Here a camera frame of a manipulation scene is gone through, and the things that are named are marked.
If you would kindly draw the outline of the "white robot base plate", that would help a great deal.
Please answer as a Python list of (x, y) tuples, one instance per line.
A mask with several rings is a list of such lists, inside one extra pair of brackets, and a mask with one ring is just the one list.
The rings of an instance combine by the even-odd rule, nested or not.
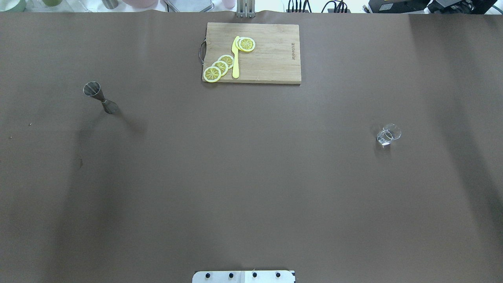
[(200, 271), (192, 277), (192, 283), (295, 283), (296, 276), (290, 270), (225, 270)]

